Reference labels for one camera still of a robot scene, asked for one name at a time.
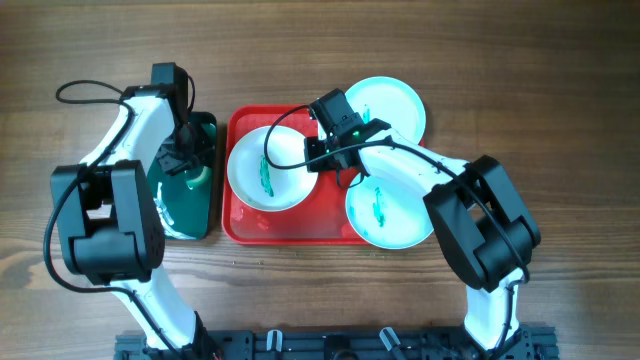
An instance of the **wooden table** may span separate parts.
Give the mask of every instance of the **wooden table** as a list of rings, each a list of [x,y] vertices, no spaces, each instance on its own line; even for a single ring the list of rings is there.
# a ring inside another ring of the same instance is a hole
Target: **wooden table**
[[[195,109],[222,121],[369,76],[406,81],[430,110],[428,147],[499,159],[540,225],[519,318],[556,326],[566,359],[640,357],[638,3],[449,4],[5,0],[0,359],[110,359],[114,336],[139,329],[112,295],[64,291],[45,271],[49,175],[92,150],[116,114],[53,95],[82,78],[146,84],[163,61],[187,69]],[[216,223],[202,242],[171,242],[164,264],[209,329],[417,328],[466,312],[434,237],[398,252],[247,248]]]

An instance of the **white plate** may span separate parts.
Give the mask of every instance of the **white plate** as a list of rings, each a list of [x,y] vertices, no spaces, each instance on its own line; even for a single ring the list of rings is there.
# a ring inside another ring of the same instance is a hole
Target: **white plate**
[[[404,82],[376,76],[359,81],[345,93],[353,111],[363,120],[378,118],[388,122],[400,135],[420,143],[427,127],[427,114],[420,96]],[[326,134],[318,123],[318,137]]]
[[[229,185],[245,204],[262,211],[282,211],[304,200],[318,179],[306,167],[278,170],[264,158],[264,139],[269,126],[253,130],[236,143],[229,155]],[[276,164],[292,165],[304,161],[304,136],[276,126],[269,137],[269,158]]]
[[[351,184],[358,181],[356,176]],[[422,198],[389,180],[365,178],[347,190],[345,205],[349,223],[358,235],[384,249],[417,245],[433,232]]]

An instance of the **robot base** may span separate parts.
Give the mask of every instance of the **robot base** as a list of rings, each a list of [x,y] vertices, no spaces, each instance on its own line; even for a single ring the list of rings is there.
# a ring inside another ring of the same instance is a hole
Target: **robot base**
[[[398,331],[400,349],[407,360],[483,359],[464,327],[434,327]],[[387,351],[378,332],[286,332],[254,334],[251,331],[209,331],[225,360],[399,360]],[[267,351],[267,339],[273,344]],[[509,350],[499,359],[558,360],[555,328],[521,325],[509,340]],[[139,336],[116,337],[114,360],[172,360],[168,351],[146,347]]]

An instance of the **brown tabletop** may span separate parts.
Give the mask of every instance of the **brown tabletop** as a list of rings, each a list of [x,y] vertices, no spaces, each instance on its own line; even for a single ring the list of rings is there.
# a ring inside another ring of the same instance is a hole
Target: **brown tabletop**
[[[82,78],[147,84],[166,61],[195,79],[195,109],[221,122],[245,104],[404,80],[430,110],[427,146],[500,160],[540,226],[519,318],[555,326],[562,358],[640,357],[640,6],[562,3],[5,0],[0,359],[110,359],[114,336],[139,330],[112,295],[70,293],[45,271],[49,175],[92,150],[117,113],[53,95]],[[433,236],[397,252],[252,248],[212,221],[206,240],[170,242],[164,259],[209,329],[464,318],[465,287]]]

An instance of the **red tray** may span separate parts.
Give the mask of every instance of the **red tray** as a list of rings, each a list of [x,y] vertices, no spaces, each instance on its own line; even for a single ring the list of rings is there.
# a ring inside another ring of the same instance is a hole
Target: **red tray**
[[[353,230],[345,211],[346,189],[336,184],[334,172],[318,174],[315,187],[300,204],[280,212],[264,212],[245,205],[231,190],[226,164],[236,143],[250,131],[273,122],[297,105],[247,105],[238,109],[227,128],[222,228],[242,245],[365,245]],[[318,123],[301,110],[284,119],[288,126],[304,136],[316,136]],[[354,170],[341,172],[346,188],[357,175]]]

